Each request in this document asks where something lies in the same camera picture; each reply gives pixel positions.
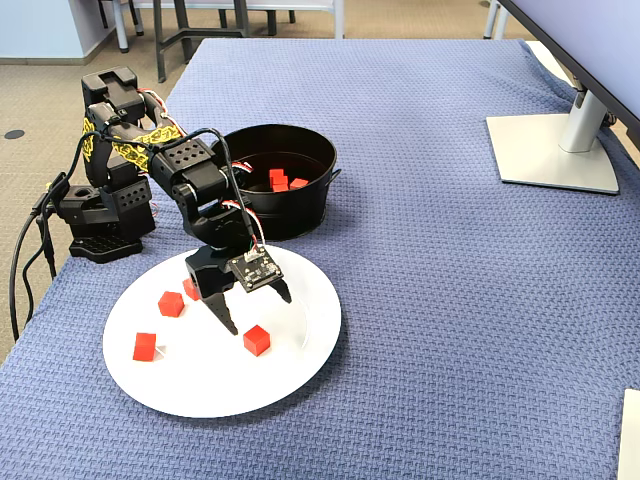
textured blue fabric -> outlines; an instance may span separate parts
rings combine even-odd
[[[571,98],[517,41],[206,40],[168,101],[186,129],[291,123],[337,147],[324,224],[283,244],[334,283],[336,349],[234,418],[127,397],[107,315],[197,246],[155,188],[143,253],[70,259],[2,367],[0,477],[615,478],[640,387],[638,169],[607,131],[619,196],[505,185],[485,122]]]

white plate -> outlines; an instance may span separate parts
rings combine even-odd
[[[238,335],[233,336],[203,302],[182,287],[184,259],[173,257],[142,275],[111,310],[103,353],[109,373],[129,396],[161,412],[183,417],[237,415],[286,397],[313,377],[329,358],[340,333],[340,301],[331,281],[309,260],[278,247],[267,250],[291,291],[287,304],[270,287],[251,294],[236,285],[225,293]],[[180,317],[163,317],[158,300],[180,292]],[[243,335],[260,325],[271,347],[255,357]],[[156,333],[153,362],[133,360],[136,333]]]

silver stand base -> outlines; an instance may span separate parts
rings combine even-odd
[[[597,138],[584,153],[558,146],[568,120],[568,114],[487,117],[502,181],[617,194],[616,174]]]

